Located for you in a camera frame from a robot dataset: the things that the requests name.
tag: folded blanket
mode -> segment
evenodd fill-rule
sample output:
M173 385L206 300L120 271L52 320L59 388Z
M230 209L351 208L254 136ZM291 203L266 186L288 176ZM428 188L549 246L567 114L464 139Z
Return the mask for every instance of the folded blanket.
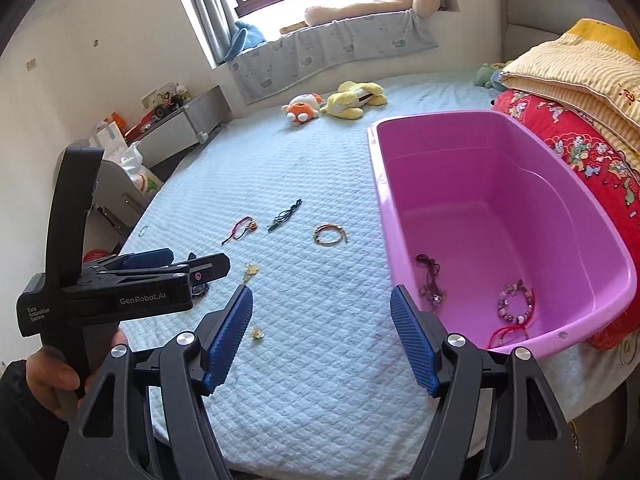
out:
M580 20L507 65L501 80L578 110L640 155L640 50L628 32Z

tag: quilted mattress cover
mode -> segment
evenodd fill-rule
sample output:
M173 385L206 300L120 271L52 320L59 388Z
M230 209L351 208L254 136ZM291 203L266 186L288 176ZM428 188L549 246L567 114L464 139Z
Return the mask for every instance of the quilted mattress cover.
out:
M379 81L389 99L359 121L322 115L302 127L279 108L225 126L177 171L144 213L123 252L171 248L211 254L233 224L251 215L258 230L224 246L229 276L213 282L189 312L122 324L134 350L164 345L223 308L247 263L259 267L252 324L226 383L205 399L230 468L275 479L394 479L407 476L436 402L415 383L389 315L391 290L367 128L396 115L490 108L495 93L473 73L435 73ZM271 220L297 199L283 227ZM348 243L312 240L334 222ZM604 400L640 355L623 366L617 349L586 343L542 361L567 419ZM481 449L490 396L481 397L472 452ZM166 437L161 397L152 392L154 427Z

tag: black sleeve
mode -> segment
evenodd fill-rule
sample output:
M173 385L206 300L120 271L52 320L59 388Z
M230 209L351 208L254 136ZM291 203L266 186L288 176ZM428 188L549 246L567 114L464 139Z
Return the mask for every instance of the black sleeve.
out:
M31 395L25 361L0 379L0 478L53 480L68 425Z

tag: human hand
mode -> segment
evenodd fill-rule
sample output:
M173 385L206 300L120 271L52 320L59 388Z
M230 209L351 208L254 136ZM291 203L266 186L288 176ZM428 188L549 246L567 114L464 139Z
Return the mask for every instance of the human hand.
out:
M120 344L128 344L127 336L118 331L111 340L111 348ZM74 391L80 387L80 377L73 368L50 354L39 350L27 359L27 386L33 397L58 418L64 418L60 402L56 396L56 388ZM94 376L85 381L85 389Z

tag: pink tub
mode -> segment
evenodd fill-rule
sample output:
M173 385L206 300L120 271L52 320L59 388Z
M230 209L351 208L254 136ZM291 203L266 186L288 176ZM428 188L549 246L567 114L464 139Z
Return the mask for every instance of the pink tub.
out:
M426 270L440 264L447 291L435 313L479 348L508 326L497 315L505 284L524 280L536 310L506 336L500 352L523 344L537 358L597 332L636 293L636 271L609 217L574 172L533 133L489 111L446 112L379 121L370 128L393 285L421 310ZM522 296L509 311L524 314Z

